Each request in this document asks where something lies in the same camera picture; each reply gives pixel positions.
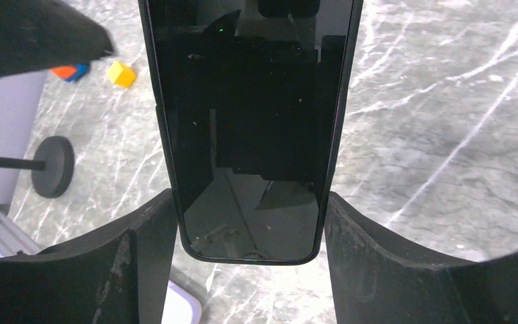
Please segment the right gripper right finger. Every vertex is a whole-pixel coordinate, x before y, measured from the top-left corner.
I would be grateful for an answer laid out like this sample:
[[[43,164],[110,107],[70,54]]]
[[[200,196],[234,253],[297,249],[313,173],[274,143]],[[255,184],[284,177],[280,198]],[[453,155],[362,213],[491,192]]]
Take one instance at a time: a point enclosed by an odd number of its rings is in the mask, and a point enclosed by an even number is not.
[[[338,323],[518,323],[518,252],[479,263],[449,256],[335,192],[324,230]]]

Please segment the black phone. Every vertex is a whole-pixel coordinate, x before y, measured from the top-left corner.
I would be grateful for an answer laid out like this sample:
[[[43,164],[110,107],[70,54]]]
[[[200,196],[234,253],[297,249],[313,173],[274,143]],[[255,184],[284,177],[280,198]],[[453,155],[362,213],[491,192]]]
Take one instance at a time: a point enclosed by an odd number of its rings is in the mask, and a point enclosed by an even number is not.
[[[320,249],[361,1],[140,1],[184,250],[300,265]]]

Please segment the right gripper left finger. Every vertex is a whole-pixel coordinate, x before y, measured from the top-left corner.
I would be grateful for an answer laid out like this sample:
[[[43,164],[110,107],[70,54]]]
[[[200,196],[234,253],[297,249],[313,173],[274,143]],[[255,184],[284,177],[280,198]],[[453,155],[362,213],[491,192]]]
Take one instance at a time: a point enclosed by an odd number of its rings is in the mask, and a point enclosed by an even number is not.
[[[160,323],[176,231],[168,189],[82,236],[0,258],[0,323]]]

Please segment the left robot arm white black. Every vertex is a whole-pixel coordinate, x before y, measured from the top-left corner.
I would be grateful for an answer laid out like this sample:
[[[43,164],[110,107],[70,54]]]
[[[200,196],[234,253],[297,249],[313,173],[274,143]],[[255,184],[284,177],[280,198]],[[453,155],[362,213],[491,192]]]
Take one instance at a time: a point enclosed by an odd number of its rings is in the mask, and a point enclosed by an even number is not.
[[[0,1],[0,78],[109,57],[107,29],[63,1]],[[64,136],[50,136],[33,159],[0,157],[0,168],[28,170],[36,193],[58,198],[69,188],[76,163]]]

